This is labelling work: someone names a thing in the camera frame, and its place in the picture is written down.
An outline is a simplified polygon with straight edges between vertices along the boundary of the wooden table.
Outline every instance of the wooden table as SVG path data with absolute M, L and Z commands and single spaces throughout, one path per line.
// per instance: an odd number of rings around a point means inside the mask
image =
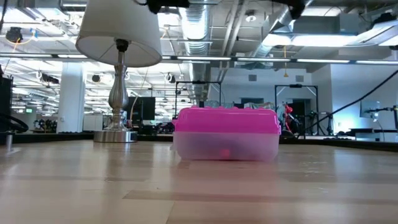
M 181 161 L 167 142 L 0 148 L 0 223 L 398 223 L 398 154 L 280 146 L 273 164 Z

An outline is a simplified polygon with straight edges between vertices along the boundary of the lamp stand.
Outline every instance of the lamp stand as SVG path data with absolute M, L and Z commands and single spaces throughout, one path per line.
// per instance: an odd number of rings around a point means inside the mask
M 119 50 L 118 64 L 114 66 L 114 82 L 109 94 L 109 105 L 112 107 L 112 122 L 103 131 L 94 133 L 94 142 L 136 142 L 137 133 L 130 131 L 123 124 L 123 108 L 129 103 L 127 95 L 126 77 L 127 67 L 124 65 L 124 53 L 129 46 L 126 40 L 117 39 L 116 47 Z

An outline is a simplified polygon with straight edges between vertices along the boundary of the ceiling duct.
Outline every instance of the ceiling duct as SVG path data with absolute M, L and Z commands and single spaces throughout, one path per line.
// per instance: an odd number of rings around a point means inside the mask
M 180 8 L 182 17 L 182 31 L 187 40 L 206 40 L 209 33 L 210 10 L 207 5 L 191 5 L 188 9 Z M 209 44 L 203 42 L 186 42 L 185 49 L 188 55 L 208 55 Z M 190 78 L 192 81 L 210 81 L 210 66 L 204 63 L 190 63 Z M 205 101 L 209 86 L 204 89 L 199 86 L 193 87 L 195 98 Z
M 305 7 L 309 6 L 313 0 L 308 0 L 305 3 Z M 262 27 L 261 33 L 263 34 L 263 40 L 275 30 L 284 30 L 284 32 L 292 32 L 294 19 L 292 19 L 292 13 L 290 7 L 288 5 L 284 6 L 279 12 L 275 12 L 270 16 L 267 16 L 266 21 L 264 21 L 264 25 Z M 269 52 L 272 50 L 274 46 L 268 46 L 263 44 L 262 41 L 255 49 L 255 51 L 251 52 L 250 57 L 258 57 L 264 58 Z M 272 63 L 260 63 L 253 62 L 247 63 L 245 65 L 240 65 L 238 68 L 245 68 L 248 70 L 252 69 L 270 69 L 273 66 Z

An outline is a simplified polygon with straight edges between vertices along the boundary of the table lamp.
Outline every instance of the table lamp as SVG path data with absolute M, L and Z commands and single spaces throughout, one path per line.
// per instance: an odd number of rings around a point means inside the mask
M 77 50 L 88 58 L 114 65 L 115 79 L 109 94 L 111 124 L 95 132 L 94 142 L 134 142 L 136 133 L 123 125 L 128 104 L 127 67 L 148 67 L 162 60 L 157 16 L 132 0 L 89 0 Z

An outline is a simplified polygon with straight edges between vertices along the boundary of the ceiling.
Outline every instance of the ceiling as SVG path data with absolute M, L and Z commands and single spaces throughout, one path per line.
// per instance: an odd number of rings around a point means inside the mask
M 18 8 L 11 7 L 5 15 L 5 23 L 0 34 L 0 51 L 29 53 L 29 54 L 78 54 L 75 48 L 75 41 L 79 33 L 81 21 L 84 16 L 79 5 L 86 1 L 61 1 L 62 4 L 69 4 L 69 7 L 57 7 L 58 1 L 54 0 L 49 7 Z M 236 22 L 239 19 L 239 12 L 235 18 L 231 18 L 231 10 L 234 0 L 206 1 L 210 10 L 210 36 L 206 40 L 210 45 L 209 55 L 222 56 L 222 48 L 225 41 L 232 42 L 232 39 L 225 39 L 228 23 L 230 20 Z M 339 14 L 369 13 L 379 9 L 391 9 L 397 2 L 395 0 L 367 0 L 367 1 L 336 1 L 336 0 L 315 0 L 303 12 L 303 16 L 337 17 Z M 271 1 L 249 1 L 246 12 L 252 10 L 256 17 L 255 21 L 248 22 L 243 16 L 242 23 L 238 29 L 236 41 L 231 48 L 231 54 L 248 54 L 253 52 L 264 40 L 264 21 L 271 15 L 277 14 L 283 9 L 283 5 Z M 187 50 L 184 44 L 183 29 L 180 17 L 176 14 L 159 14 L 159 38 L 162 44 L 163 55 L 186 55 Z M 22 44 L 15 45 L 5 38 L 6 31 L 10 27 L 21 27 L 23 34 Z M 388 47 L 373 45 L 369 47 L 302 47 L 288 45 L 286 47 L 273 47 L 269 52 L 273 57 L 288 58 L 349 58 L 349 59 L 383 59 L 389 54 Z M 18 58 L 0 58 L 0 64 L 7 66 L 6 75 L 14 77 L 14 84 L 23 88 L 14 88 L 14 104 L 30 105 L 29 101 L 41 101 L 45 95 L 53 97 L 52 105 L 42 103 L 41 113 L 50 114 L 57 112 L 59 85 L 48 84 L 40 81 L 41 73 L 51 75 L 62 81 L 62 60 L 40 61 L 22 60 Z M 101 111 L 109 113 L 107 96 L 112 86 L 114 68 L 99 62 L 82 62 L 87 73 L 86 90 L 86 112 Z M 285 63 L 273 63 L 272 68 L 279 70 L 285 68 Z M 291 63 L 288 69 L 307 69 L 313 72 L 319 68 L 311 63 Z M 226 75 L 233 75 L 237 68 L 230 68 Z M 165 75 L 175 75 L 177 80 L 190 81 L 190 70 L 188 63 L 160 63 L 149 68 L 129 68 L 126 85 L 131 96 L 156 96 L 158 106 L 162 107 L 164 114 L 171 114 L 174 108 L 173 98 L 175 84 L 165 81 Z M 101 76 L 100 82 L 93 82 L 92 76 Z M 192 91 L 182 91 L 178 96 L 178 109 L 190 106 L 194 103 Z M 92 101 L 103 106 L 93 106 Z

